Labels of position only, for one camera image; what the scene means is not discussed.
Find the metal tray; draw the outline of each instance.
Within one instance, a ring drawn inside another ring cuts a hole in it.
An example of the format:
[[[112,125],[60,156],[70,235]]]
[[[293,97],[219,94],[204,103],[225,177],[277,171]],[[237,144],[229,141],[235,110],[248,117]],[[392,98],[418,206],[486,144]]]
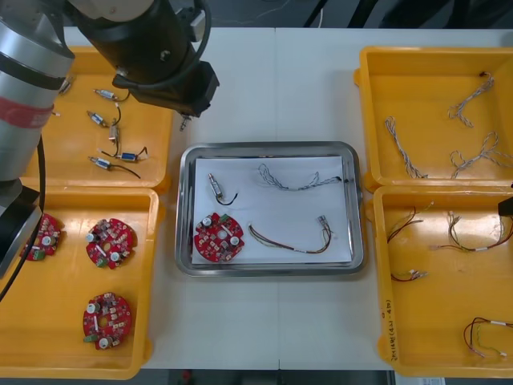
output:
[[[345,206],[348,219],[350,262],[286,264],[192,264],[195,174],[197,159],[340,156],[343,162]],[[354,149],[343,142],[253,142],[198,144],[188,148],[180,163],[176,215],[175,260],[178,268],[193,277],[353,274],[364,266],[362,191]]]

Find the white paper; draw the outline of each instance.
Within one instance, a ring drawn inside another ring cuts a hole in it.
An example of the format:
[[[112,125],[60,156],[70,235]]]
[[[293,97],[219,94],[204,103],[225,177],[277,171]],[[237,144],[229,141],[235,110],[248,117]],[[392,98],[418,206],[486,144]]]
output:
[[[229,263],[326,263],[351,261],[349,234],[342,182],[305,191],[282,191],[267,184],[258,167],[266,164],[284,186],[307,185],[319,172],[319,180],[343,179],[340,156],[317,158],[198,159],[194,200],[194,225],[213,213],[228,214],[244,231],[244,248]],[[230,206],[216,202],[208,180],[211,173],[219,183],[224,201],[239,196]],[[329,248],[320,254],[295,253],[266,247],[248,231],[253,228],[268,239],[296,249],[317,250],[324,245],[317,218],[325,215],[333,236]],[[210,263],[193,248],[193,264]]]

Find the white table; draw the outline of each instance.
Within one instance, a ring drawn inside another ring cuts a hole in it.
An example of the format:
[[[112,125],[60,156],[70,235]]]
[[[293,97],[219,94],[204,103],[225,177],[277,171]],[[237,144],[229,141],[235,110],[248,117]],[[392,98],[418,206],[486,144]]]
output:
[[[85,44],[67,30],[69,45]],[[180,134],[171,164],[191,144],[342,140],[366,170],[353,70],[368,45],[500,47],[512,30],[219,28],[204,59],[221,86],[212,106]],[[367,266],[348,278],[190,278],[175,267],[175,202],[157,244],[146,368],[389,369],[380,360],[372,231]]]

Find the red circuit board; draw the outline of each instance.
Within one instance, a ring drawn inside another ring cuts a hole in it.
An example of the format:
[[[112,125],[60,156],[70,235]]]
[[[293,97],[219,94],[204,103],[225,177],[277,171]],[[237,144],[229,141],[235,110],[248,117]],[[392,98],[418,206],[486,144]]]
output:
[[[114,293],[94,297],[83,312],[84,342],[94,342],[98,351],[118,346],[130,328],[130,306]]]
[[[42,261],[46,255],[54,255],[61,236],[61,225],[51,215],[43,214],[38,236],[35,238],[32,250],[26,257],[27,261]],[[25,252],[26,245],[20,253]]]
[[[102,219],[87,235],[94,238],[86,246],[87,255],[98,267],[115,269],[130,255],[135,234],[126,223],[115,218]]]
[[[226,214],[222,217],[217,213],[209,215],[196,226],[196,231],[194,245],[198,253],[211,262],[231,261],[244,247],[242,228]],[[234,237],[238,238],[236,245],[231,242]]]

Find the wire with connector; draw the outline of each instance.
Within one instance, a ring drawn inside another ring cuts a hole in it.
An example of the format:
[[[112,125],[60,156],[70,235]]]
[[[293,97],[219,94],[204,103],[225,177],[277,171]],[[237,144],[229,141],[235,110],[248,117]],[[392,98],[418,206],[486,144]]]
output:
[[[322,238],[324,240],[324,245],[318,250],[297,249],[295,247],[285,245],[280,242],[273,241],[273,240],[263,236],[262,234],[258,233],[252,225],[248,226],[248,230],[249,230],[249,234],[251,234],[251,236],[253,238],[255,238],[257,241],[259,241],[262,245],[265,245],[268,247],[277,247],[280,249],[287,249],[290,251],[294,251],[296,253],[320,254],[320,253],[324,253],[328,249],[329,244],[331,243],[332,231],[331,231],[331,228],[329,227],[328,220],[326,219],[326,217],[324,215],[321,215],[320,217],[318,217],[317,221],[319,222],[319,224],[322,227]]]

